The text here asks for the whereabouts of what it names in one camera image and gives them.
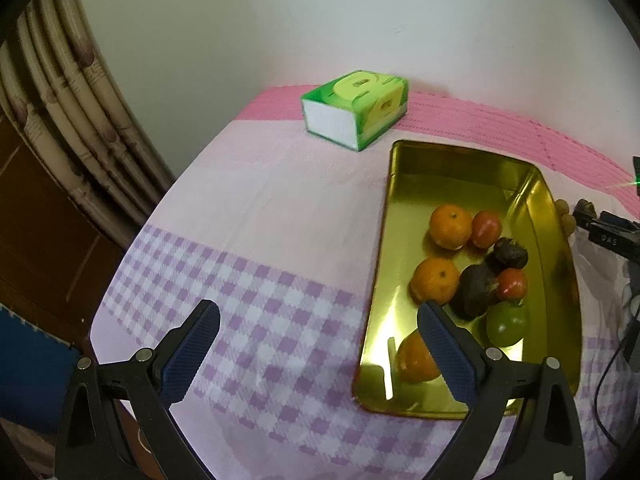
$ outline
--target silver bolt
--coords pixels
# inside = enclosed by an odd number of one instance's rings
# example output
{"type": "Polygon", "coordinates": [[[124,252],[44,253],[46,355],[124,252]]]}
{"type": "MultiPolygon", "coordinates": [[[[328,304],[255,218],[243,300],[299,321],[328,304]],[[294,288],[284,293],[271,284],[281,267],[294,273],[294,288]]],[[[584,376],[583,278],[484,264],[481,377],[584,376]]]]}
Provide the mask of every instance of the silver bolt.
{"type": "Polygon", "coordinates": [[[497,348],[487,348],[484,353],[489,359],[491,359],[491,361],[499,361],[500,359],[502,359],[502,352],[497,348]]]}
{"type": "Polygon", "coordinates": [[[90,357],[81,357],[78,359],[78,369],[86,370],[89,366],[91,366],[91,358],[90,357]]]}
{"type": "Polygon", "coordinates": [[[553,368],[554,370],[558,370],[558,368],[560,367],[560,361],[558,361],[558,359],[556,359],[555,357],[547,357],[546,358],[546,365],[549,368],[553,368]]]}
{"type": "Polygon", "coordinates": [[[153,354],[154,352],[151,348],[141,348],[136,352],[136,360],[140,361],[141,363],[149,361],[153,354]]]}

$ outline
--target cherry tomato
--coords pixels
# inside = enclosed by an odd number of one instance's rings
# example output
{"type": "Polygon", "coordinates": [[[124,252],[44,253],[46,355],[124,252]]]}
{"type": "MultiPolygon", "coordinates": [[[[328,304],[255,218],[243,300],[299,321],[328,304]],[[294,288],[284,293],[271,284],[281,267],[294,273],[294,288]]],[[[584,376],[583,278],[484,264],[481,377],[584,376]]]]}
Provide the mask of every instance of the cherry tomato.
{"type": "Polygon", "coordinates": [[[502,233],[500,217],[492,211],[481,211],[471,223],[471,243],[479,249],[488,249],[502,233]]]}
{"type": "Polygon", "coordinates": [[[417,330],[400,343],[396,354],[396,370],[400,380],[405,383],[421,383],[440,377],[438,365],[417,330]]]}
{"type": "Polygon", "coordinates": [[[495,295],[499,300],[521,300],[527,293],[527,277],[521,269],[504,269],[498,274],[495,295]]]}
{"type": "Polygon", "coordinates": [[[501,301],[486,311],[486,334],[497,347],[515,345],[527,333],[529,311],[513,301],[501,301]]]}

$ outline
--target purple and white checkered pattern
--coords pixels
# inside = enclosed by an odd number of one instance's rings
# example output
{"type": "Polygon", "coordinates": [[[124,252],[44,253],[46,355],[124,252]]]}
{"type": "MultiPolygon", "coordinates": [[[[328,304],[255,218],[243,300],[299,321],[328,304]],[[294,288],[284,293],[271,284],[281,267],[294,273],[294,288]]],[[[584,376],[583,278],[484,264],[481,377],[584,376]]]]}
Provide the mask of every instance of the purple and white checkered pattern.
{"type": "MultiPolygon", "coordinates": [[[[413,479],[443,451],[457,422],[395,418],[351,399],[367,301],[147,225],[116,273],[102,308],[138,345],[155,346],[201,298],[215,301],[221,329],[194,380],[212,410],[309,455],[367,472],[413,479]]],[[[587,338],[576,396],[590,478],[610,461],[591,399],[612,355],[610,339],[587,338]]],[[[622,438],[637,384],[618,364],[601,391],[604,423],[622,438]]],[[[513,417],[505,418],[480,473],[497,465],[513,417]]]]}

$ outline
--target white wall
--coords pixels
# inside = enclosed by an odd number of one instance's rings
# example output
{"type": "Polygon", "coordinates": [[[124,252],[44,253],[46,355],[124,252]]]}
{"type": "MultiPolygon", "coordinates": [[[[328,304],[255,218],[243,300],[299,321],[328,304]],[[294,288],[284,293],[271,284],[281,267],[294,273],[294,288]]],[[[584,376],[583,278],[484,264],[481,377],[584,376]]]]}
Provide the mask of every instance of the white wall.
{"type": "Polygon", "coordinates": [[[82,0],[180,173],[266,86],[356,68],[531,116],[632,169],[640,52],[606,0],[82,0]]]}

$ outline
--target tablecloth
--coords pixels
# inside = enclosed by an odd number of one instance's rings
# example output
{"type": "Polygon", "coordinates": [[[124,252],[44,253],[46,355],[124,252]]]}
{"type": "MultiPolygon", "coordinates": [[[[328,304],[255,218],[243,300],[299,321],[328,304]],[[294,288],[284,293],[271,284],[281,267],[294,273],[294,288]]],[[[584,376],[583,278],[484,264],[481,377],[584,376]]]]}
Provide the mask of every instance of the tablecloth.
{"type": "MultiPolygon", "coordinates": [[[[535,163],[556,198],[627,217],[634,181],[595,150],[541,124],[454,98],[412,93],[405,118],[360,153],[305,132],[300,95],[261,94],[200,153],[154,211],[98,309],[100,362],[155,346],[201,298],[222,327],[185,400],[171,410],[220,480],[421,478],[456,421],[364,412],[351,381],[366,323],[388,157],[397,139],[446,142],[535,163]]],[[[592,399],[618,344],[625,265],[577,232],[570,242],[582,309],[575,397],[598,478],[613,458],[592,399]]],[[[638,382],[619,360],[600,397],[604,423],[630,431],[638,382]]],[[[479,475],[497,465],[506,417],[479,475]]]]}

